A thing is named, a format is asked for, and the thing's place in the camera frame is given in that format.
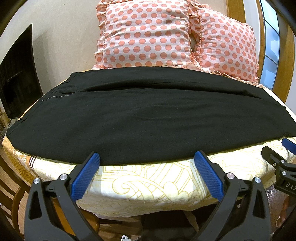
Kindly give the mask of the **black pants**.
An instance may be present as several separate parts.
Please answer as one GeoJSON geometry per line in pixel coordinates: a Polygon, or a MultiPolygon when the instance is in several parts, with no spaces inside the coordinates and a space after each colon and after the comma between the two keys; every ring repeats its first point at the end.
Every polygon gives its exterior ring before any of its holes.
{"type": "Polygon", "coordinates": [[[295,136],[295,121],[264,89],[165,67],[72,73],[7,131],[14,148],[103,166],[177,161],[295,136]]]}

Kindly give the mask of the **wooden framed window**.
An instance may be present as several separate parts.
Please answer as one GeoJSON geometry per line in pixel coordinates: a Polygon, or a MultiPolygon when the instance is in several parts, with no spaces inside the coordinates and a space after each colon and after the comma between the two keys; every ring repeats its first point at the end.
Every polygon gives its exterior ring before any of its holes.
{"type": "Polygon", "coordinates": [[[292,84],[295,41],[292,29],[271,1],[226,1],[229,17],[254,27],[259,82],[286,102],[292,84]]]}

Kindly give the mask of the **right polka dot pillow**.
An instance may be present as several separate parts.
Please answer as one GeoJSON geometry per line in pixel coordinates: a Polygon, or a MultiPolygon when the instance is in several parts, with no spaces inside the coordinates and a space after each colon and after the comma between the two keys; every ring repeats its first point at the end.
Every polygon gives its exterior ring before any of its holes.
{"type": "Polygon", "coordinates": [[[254,30],[206,4],[189,1],[193,55],[207,73],[260,87],[254,30]]]}

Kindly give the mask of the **polka dot pillow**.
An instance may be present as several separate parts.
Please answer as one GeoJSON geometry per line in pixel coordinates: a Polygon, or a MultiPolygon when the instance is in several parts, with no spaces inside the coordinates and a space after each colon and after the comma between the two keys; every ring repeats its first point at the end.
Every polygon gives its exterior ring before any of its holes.
{"type": "Polygon", "coordinates": [[[100,1],[94,69],[175,67],[200,71],[191,48],[193,1],[100,1]]]}
{"type": "Polygon", "coordinates": [[[193,55],[207,73],[260,87],[254,30],[206,4],[189,1],[193,55]]]}

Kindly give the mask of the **black television screen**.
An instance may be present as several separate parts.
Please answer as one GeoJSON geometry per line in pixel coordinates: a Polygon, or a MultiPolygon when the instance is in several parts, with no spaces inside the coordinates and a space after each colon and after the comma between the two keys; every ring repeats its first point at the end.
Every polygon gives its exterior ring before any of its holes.
{"type": "Polygon", "coordinates": [[[1,62],[1,102],[9,119],[19,118],[43,92],[37,76],[29,25],[1,62]]]}

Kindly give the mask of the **left polka dot pillow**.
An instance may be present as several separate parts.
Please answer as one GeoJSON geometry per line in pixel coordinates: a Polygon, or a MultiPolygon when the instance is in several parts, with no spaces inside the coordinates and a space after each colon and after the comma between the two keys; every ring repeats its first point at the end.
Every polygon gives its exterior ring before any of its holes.
{"type": "Polygon", "coordinates": [[[191,48],[193,1],[100,1],[94,69],[175,67],[200,71],[191,48]]]}

